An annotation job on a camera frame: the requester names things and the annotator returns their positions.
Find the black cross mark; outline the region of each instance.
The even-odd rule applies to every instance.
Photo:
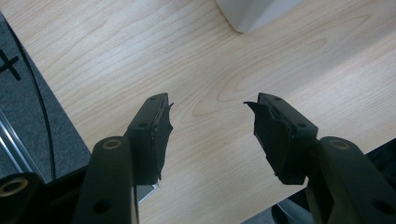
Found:
[[[18,56],[15,56],[13,59],[10,61],[7,58],[7,55],[3,52],[2,49],[0,49],[0,57],[3,59],[4,65],[0,67],[0,73],[6,71],[9,69],[9,71],[12,73],[12,75],[19,81],[21,80],[20,74],[18,74],[17,70],[12,66],[14,63],[18,61]]]

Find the wire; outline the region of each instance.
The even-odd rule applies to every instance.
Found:
[[[38,102],[40,103],[41,111],[43,112],[44,122],[45,122],[46,130],[47,130],[47,136],[49,139],[50,173],[51,173],[52,180],[55,180],[56,179],[55,155],[53,152],[53,141],[52,141],[52,134],[50,131],[50,121],[49,121],[47,108],[46,108],[46,105],[44,104],[43,96],[41,95],[40,89],[38,88],[37,80],[35,79],[35,75],[33,73],[32,67],[30,66],[29,61],[27,60],[27,57],[26,57],[25,51],[23,49],[23,46],[21,44],[21,41],[17,38],[17,36],[15,35],[14,31],[9,26],[7,21],[6,21],[6,24],[7,24],[9,31],[12,34],[12,37],[14,38],[15,43],[17,44],[18,50],[21,53],[23,61],[29,70],[29,76],[33,82],[34,87],[35,87],[35,94],[37,95]]]

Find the gray surface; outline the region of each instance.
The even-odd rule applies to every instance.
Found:
[[[43,113],[27,66],[1,14],[0,49],[9,60],[19,57],[13,67],[21,76],[21,80],[18,81],[9,70],[0,73],[0,108],[43,176],[51,180],[49,140]],[[3,64],[3,60],[0,59],[0,66]],[[31,60],[30,64],[49,114],[57,177],[60,177],[87,164],[91,154]],[[16,173],[4,151],[0,151],[0,169],[0,177]]]

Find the light wood surface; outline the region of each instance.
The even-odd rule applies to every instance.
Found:
[[[305,0],[250,34],[214,0],[0,1],[86,144],[168,92],[175,127],[142,223],[240,223],[291,195],[244,101],[278,95],[368,152],[396,136],[396,1]]]

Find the white object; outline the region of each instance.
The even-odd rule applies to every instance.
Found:
[[[239,32],[253,31],[282,16],[303,0],[216,0],[231,26]]]

